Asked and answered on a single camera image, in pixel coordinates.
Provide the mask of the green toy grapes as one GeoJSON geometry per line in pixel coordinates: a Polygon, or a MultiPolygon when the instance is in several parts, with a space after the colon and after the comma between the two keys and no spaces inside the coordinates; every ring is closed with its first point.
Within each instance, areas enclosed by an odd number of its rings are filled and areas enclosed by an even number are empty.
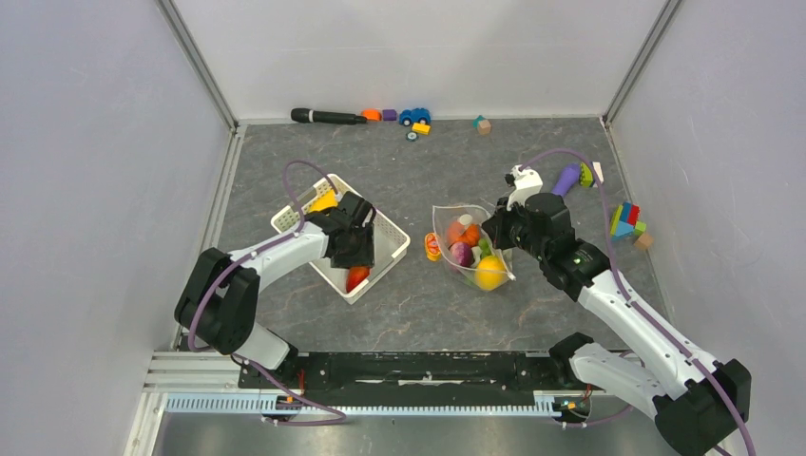
{"type": "Polygon", "coordinates": [[[480,238],[477,243],[479,249],[479,256],[481,258],[489,257],[492,255],[492,249],[489,242],[485,238],[480,238]]]}

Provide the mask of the yellow toy lemon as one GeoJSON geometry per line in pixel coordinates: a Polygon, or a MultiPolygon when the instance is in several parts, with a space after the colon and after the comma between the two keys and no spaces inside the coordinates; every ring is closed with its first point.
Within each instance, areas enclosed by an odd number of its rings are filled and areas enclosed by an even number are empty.
{"type": "Polygon", "coordinates": [[[508,280],[506,264],[497,256],[482,258],[473,273],[475,285],[483,291],[493,291],[508,280]]]}

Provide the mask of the orange toy pumpkin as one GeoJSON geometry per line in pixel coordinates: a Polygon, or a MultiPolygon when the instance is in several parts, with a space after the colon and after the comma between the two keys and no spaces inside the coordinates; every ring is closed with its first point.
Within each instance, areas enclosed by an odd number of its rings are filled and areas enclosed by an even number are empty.
{"type": "Polygon", "coordinates": [[[446,236],[446,244],[449,247],[452,247],[456,242],[463,242],[470,247],[475,247],[481,239],[481,232],[478,224],[471,223],[465,226],[456,220],[449,226],[446,236]]]}

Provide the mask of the clear zip top bag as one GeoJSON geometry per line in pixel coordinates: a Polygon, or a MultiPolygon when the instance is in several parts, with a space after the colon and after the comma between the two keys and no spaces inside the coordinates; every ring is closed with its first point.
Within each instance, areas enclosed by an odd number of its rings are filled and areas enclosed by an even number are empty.
{"type": "Polygon", "coordinates": [[[477,246],[472,247],[474,253],[474,263],[470,267],[460,267],[458,266],[450,253],[450,247],[446,244],[447,240],[447,230],[449,226],[457,220],[457,218],[463,214],[471,214],[473,216],[473,223],[478,224],[480,227],[481,238],[485,238],[492,249],[492,256],[496,256],[503,260],[506,264],[509,280],[506,282],[511,282],[515,279],[515,274],[512,271],[512,254],[510,251],[495,249],[492,246],[491,240],[488,235],[483,231],[481,224],[491,217],[491,213],[489,213],[486,209],[478,205],[453,205],[453,206],[436,206],[432,208],[432,230],[431,232],[435,232],[438,238],[438,244],[442,253],[442,257],[438,262],[444,266],[444,269],[447,271],[449,277],[454,278],[475,290],[482,291],[482,292],[491,292],[491,291],[483,291],[479,289],[474,281],[473,281],[473,273],[477,267],[477,264],[482,259],[479,256],[479,249],[477,246]]]}

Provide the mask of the purple toy onion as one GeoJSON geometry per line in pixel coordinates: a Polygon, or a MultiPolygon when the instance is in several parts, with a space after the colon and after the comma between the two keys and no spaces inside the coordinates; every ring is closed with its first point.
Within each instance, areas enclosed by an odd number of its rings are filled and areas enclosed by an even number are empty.
{"type": "Polygon", "coordinates": [[[472,247],[464,241],[456,241],[450,247],[454,262],[460,267],[470,267],[475,260],[472,247]]]}

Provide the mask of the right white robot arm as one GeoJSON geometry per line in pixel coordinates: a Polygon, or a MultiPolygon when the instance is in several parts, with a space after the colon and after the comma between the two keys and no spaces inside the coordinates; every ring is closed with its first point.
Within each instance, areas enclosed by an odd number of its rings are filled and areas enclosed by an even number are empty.
{"type": "Polygon", "coordinates": [[[549,284],[596,315],[639,358],[628,361],[574,333],[548,363],[556,385],[582,382],[617,396],[650,418],[680,455],[704,455],[733,432],[755,454],[746,425],[750,372],[736,359],[720,362],[660,317],[606,253],[576,236],[562,197],[537,193],[523,203],[503,197],[482,228],[495,248],[534,257],[549,284]]]}

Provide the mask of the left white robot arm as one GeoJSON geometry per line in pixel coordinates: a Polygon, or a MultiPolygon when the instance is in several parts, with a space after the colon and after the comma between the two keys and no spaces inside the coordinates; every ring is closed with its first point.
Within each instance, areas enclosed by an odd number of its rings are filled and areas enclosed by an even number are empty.
{"type": "Polygon", "coordinates": [[[296,349],[257,320],[259,295],[270,284],[308,263],[327,259],[331,267],[374,267],[376,209],[354,192],[336,206],[298,215],[297,225],[231,253],[203,251],[174,312],[188,331],[192,352],[210,348],[262,366],[276,387],[291,385],[298,375],[296,349]]]}

